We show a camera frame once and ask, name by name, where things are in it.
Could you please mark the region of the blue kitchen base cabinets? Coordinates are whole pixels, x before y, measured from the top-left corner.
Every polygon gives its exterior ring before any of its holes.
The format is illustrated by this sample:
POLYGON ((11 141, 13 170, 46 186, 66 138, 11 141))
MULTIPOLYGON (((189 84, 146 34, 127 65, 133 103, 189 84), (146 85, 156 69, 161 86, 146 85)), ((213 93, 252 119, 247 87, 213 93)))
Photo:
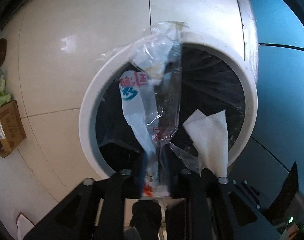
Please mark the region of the blue kitchen base cabinets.
POLYGON ((283 0, 250 0, 258 35, 253 138, 304 171, 304 26, 283 0))

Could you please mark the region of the brown cardboard box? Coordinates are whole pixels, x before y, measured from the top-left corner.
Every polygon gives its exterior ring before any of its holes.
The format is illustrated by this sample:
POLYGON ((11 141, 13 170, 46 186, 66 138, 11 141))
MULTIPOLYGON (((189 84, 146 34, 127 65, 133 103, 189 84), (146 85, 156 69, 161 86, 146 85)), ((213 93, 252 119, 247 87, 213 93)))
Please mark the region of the brown cardboard box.
POLYGON ((26 139, 18 104, 12 100, 0 107, 0 156, 6 158, 26 139))

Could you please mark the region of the black bin liner bag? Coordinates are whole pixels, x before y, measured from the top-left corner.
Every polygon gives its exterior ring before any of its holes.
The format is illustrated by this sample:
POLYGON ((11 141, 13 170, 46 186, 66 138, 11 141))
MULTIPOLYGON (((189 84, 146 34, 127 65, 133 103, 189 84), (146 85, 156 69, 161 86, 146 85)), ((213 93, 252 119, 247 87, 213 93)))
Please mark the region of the black bin liner bag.
MULTIPOLYGON (((170 146, 188 169, 197 171, 198 153, 183 122, 197 109, 206 116, 225 111, 228 146, 232 147, 245 118, 245 96, 230 66, 209 52, 184 47, 182 70, 179 126, 170 146)), ((114 171, 134 164, 143 150, 123 116, 118 78, 109 85, 98 107, 96 140, 103 159, 114 171)))

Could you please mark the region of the clear printed plastic bag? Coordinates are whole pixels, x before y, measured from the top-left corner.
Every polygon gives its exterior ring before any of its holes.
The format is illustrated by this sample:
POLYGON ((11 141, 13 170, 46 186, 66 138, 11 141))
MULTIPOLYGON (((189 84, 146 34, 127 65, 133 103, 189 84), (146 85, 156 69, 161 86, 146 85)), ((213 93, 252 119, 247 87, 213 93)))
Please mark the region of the clear printed plastic bag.
POLYGON ((181 75, 182 87, 182 32, 188 29, 184 22, 158 22, 134 40, 131 45, 130 62, 123 73, 117 75, 121 93, 122 111, 135 138, 153 163, 153 197, 168 197, 168 188, 162 183, 160 150, 170 143, 179 126, 170 113, 159 110, 156 105, 156 86, 174 83, 175 73, 181 75))

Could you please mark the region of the white round trash bin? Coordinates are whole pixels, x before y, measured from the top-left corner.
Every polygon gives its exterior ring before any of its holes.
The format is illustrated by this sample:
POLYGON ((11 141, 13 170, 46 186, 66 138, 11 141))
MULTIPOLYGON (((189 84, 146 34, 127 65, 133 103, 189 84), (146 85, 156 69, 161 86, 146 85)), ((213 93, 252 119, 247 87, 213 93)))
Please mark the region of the white round trash bin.
MULTIPOLYGON (((187 47, 209 52, 228 64, 242 85, 246 105, 245 118, 240 133, 228 153, 228 165, 231 166, 245 148, 256 122, 258 53, 255 53, 250 59, 246 59, 234 51, 230 45, 209 34, 184 30, 182 35, 182 43, 187 47)), ((103 95, 112 81, 117 75, 123 73, 124 68, 130 62, 130 52, 131 45, 125 46, 100 68, 89 84, 81 103, 78 121, 81 148, 91 167, 102 179, 109 178, 115 171, 105 161, 98 147, 96 139, 97 111, 103 95)), ((181 75, 175 73, 174 83, 168 86, 161 83, 154 89, 157 108, 170 113, 173 121, 178 120, 180 79, 181 75)))

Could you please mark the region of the white paper napkin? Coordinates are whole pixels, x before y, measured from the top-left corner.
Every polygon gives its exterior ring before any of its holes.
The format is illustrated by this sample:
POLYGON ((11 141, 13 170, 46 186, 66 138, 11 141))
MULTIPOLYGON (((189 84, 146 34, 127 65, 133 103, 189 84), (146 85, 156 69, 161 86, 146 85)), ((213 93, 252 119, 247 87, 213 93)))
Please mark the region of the white paper napkin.
POLYGON ((226 111, 206 116, 194 111, 183 127, 198 152, 200 170, 209 169, 217 177, 227 177, 228 129, 226 111))

